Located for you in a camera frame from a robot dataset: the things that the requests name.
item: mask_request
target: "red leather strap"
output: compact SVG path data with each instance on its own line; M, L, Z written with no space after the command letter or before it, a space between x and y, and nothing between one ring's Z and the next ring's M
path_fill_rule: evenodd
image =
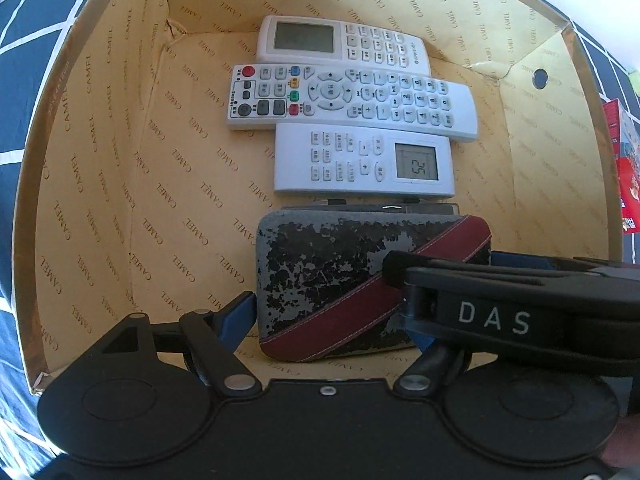
M490 239L484 220L465 216L415 253L466 262ZM260 348L280 361L322 357L388 317L401 299L402 291L386 285L382 274L376 274L332 304L261 339Z

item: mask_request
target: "air conditioner remote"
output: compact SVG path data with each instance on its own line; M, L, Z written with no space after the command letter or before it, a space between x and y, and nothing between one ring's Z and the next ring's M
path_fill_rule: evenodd
M449 139L361 126L276 126L276 192L453 196Z
M422 40L386 28L323 18L266 16L258 63L326 64L431 75Z
M388 128L471 142L478 117L469 88L390 70L323 65L236 65L228 124L232 130L277 123Z

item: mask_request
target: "metal rivet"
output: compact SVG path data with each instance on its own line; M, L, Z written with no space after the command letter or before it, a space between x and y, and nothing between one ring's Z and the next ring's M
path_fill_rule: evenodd
M400 386L410 392L423 392L431 386L431 381L424 375L405 375L400 379Z
M334 386L323 386L322 388L320 388L320 395L331 397L336 393L338 393L338 389Z
M255 385L255 379L251 377L251 375L246 374L236 374L229 375L225 379L225 386L230 390L235 390L240 392L242 390L249 390L253 388Z

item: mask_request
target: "black button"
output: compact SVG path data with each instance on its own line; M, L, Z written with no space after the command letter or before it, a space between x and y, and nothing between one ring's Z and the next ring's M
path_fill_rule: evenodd
M247 117L251 113L251 107L247 103L242 103L238 107L238 115L241 117Z
M269 100L260 99L258 101L258 115L269 115Z
M273 102L273 115L284 115L287 102L284 99L276 99Z

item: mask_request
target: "cardboard box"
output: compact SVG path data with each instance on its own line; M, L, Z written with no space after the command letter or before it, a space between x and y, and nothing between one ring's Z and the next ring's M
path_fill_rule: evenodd
M469 85L478 110L478 141L452 149L461 212L488 221L496 249L620 258L600 98L570 24L540 0L89 0L20 175L14 298L34 390L133 310L172 321L253 288L247 233L313 199L274 195L273 132L225 126L231 66L255 59L274 13L422 37L435 76ZM254 334L238 355L262 380L393 379L415 351L280 364Z
M606 103L604 112L618 167L622 229L625 234L637 233L640 232L640 139L620 100Z

